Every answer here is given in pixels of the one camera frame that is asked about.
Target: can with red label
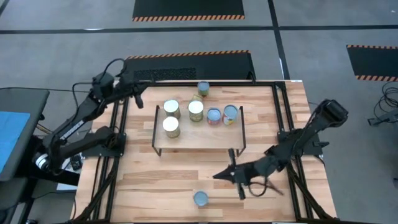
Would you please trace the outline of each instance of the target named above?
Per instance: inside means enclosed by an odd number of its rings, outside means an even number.
[[[223,122],[226,125],[233,124],[238,117],[238,109],[234,105],[227,105],[224,108]]]

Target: metal rod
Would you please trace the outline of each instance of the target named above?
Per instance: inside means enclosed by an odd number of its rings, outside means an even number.
[[[242,138],[243,138],[243,148],[241,149],[241,152],[239,152],[239,150],[236,150],[236,157],[240,156],[243,151],[246,149],[246,131],[244,130],[244,116],[243,116],[243,106],[241,106],[240,108],[241,111],[241,119],[242,119]]]
[[[287,97],[285,83],[283,84],[281,90],[282,90],[282,97],[284,99],[284,105],[285,105],[285,110],[286,110],[286,115],[287,115],[287,122],[289,124],[289,129],[290,129],[290,131],[293,131],[294,130],[294,122],[293,122],[292,112],[290,110],[289,98]],[[303,186],[305,188],[307,188],[307,182],[305,181],[305,174],[304,174],[304,168],[303,168],[303,163],[301,161],[301,157],[299,155],[296,155],[295,161],[296,161],[296,165],[297,165],[298,174],[300,176],[300,181],[303,184]],[[313,218],[311,205],[309,204],[309,202],[306,198],[304,198],[304,206],[305,206],[305,212],[307,213],[307,218]]]
[[[112,131],[114,131],[114,127],[116,125],[116,118],[118,117],[118,109],[119,109],[119,102],[116,102],[113,104],[111,123],[109,125]],[[101,175],[99,177],[99,182],[98,182],[98,188],[100,188],[105,182],[106,171],[108,170],[108,164],[109,164],[109,158],[104,157],[104,161],[101,167]],[[94,208],[94,213],[93,213],[94,220],[97,220],[98,217],[100,216],[100,208],[101,208],[101,201],[99,201],[96,207]]]
[[[119,127],[120,134],[124,133],[124,129],[126,128],[127,111],[129,109],[129,99],[130,99],[130,97],[126,97],[124,99],[122,117],[120,120],[120,127]],[[109,186],[108,201],[106,202],[106,210],[105,210],[105,219],[106,220],[111,219],[114,191],[116,188],[116,177],[118,176],[118,169],[119,169],[119,161],[120,161],[120,157],[115,157],[113,160],[112,169],[115,170],[115,175],[114,175],[114,179],[111,182],[111,185]]]
[[[252,80],[247,80],[245,82],[209,82],[210,86],[273,86],[276,82],[269,81],[259,81],[257,80],[255,83]],[[173,86],[197,86],[198,82],[156,82],[152,83],[148,80],[148,85],[153,87],[173,87]]]
[[[156,127],[157,127],[157,114],[158,114],[159,108],[160,108],[159,105],[156,105],[155,122],[154,122],[154,133],[152,134],[152,148],[154,149],[154,151],[156,152],[156,154],[158,156],[161,156],[162,155],[162,149],[159,149],[159,152],[158,152],[158,150],[155,147],[155,137],[156,137]]]
[[[284,129],[284,120],[282,119],[282,112],[280,110],[279,105],[279,97],[278,92],[276,90],[276,85],[272,86],[272,95],[274,96],[275,110],[276,110],[276,118],[278,120],[279,131],[285,131]]]
[[[289,163],[289,166],[286,167],[287,175],[293,179],[295,184],[303,193],[304,198],[308,200],[308,202],[312,205],[315,213],[319,216],[320,219],[333,219],[330,215],[328,215],[324,209],[318,204],[315,198],[311,195],[308,189],[303,185],[301,180],[299,179],[296,171],[294,171],[293,166]]]
[[[291,163],[287,164],[286,169],[289,169],[289,167],[293,169]],[[294,180],[289,175],[287,176],[287,180],[289,181],[290,194],[292,196],[294,217],[296,218],[296,221],[298,221],[301,218],[301,211],[299,205],[299,198],[297,197],[296,186],[294,185]]]

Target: blue can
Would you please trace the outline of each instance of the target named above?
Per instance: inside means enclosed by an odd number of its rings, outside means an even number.
[[[198,83],[198,93],[201,96],[209,95],[210,84],[206,81],[200,81]]]
[[[207,111],[207,123],[210,125],[217,125],[221,121],[221,111],[217,108],[210,108]]]
[[[198,191],[193,196],[193,201],[195,201],[196,205],[202,207],[209,203],[209,196],[207,196],[207,194],[203,191]]]

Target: can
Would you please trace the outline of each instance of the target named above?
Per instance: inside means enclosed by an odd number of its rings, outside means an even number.
[[[210,108],[207,111],[207,123],[210,125],[217,125],[221,121],[221,112],[217,108]]]
[[[181,112],[177,100],[166,100],[164,102],[163,109],[167,116],[173,116],[177,119],[180,119]]]
[[[234,105],[226,105],[223,113],[223,122],[230,125],[236,121],[238,109]]]
[[[203,97],[200,95],[194,94],[191,101],[193,101],[193,100],[198,100],[198,101],[203,102]]]
[[[200,81],[198,83],[198,93],[201,96],[209,95],[210,84],[206,81]]]
[[[191,101],[188,105],[188,110],[191,121],[199,122],[203,119],[203,103],[201,101]]]
[[[163,129],[169,138],[177,138],[181,133],[178,119],[173,116],[168,116],[163,120]]]
[[[206,192],[200,190],[194,194],[193,201],[196,205],[202,207],[209,203],[209,196],[207,196]]]

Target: black floor mat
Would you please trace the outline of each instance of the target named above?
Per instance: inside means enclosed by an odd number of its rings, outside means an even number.
[[[242,0],[136,0],[132,20],[200,21],[244,19]]]
[[[347,45],[358,80],[398,81],[398,47]]]
[[[136,80],[244,80],[254,77],[248,50],[130,56],[127,72]]]

